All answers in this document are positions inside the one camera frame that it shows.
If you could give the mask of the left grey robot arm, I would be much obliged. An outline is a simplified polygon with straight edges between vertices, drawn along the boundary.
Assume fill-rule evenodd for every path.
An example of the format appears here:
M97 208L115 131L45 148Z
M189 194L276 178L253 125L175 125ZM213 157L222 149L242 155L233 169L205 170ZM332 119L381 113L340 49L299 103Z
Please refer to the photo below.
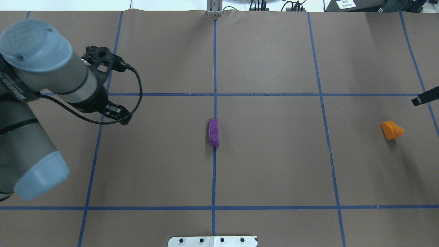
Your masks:
M33 200L60 185L70 169L31 108L49 100L94 125L127 125L133 110L108 98L111 71L136 69L107 47L86 47L78 56L49 23L24 19L1 32L1 201Z

